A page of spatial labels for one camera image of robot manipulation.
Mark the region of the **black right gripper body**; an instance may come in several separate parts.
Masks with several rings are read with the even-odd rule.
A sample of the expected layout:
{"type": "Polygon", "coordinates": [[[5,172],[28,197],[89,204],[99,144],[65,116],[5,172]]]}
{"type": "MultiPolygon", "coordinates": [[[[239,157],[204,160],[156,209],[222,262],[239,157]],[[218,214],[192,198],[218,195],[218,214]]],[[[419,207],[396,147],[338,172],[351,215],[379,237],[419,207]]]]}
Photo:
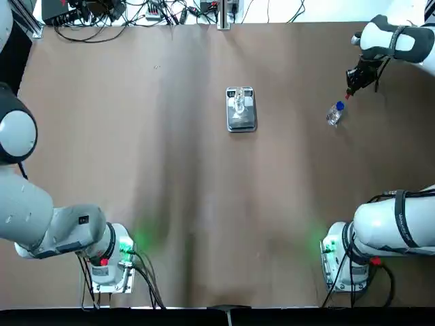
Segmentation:
{"type": "Polygon", "coordinates": [[[360,57],[356,66],[356,81],[359,86],[367,86],[377,78],[380,60],[368,60],[360,57]]]}

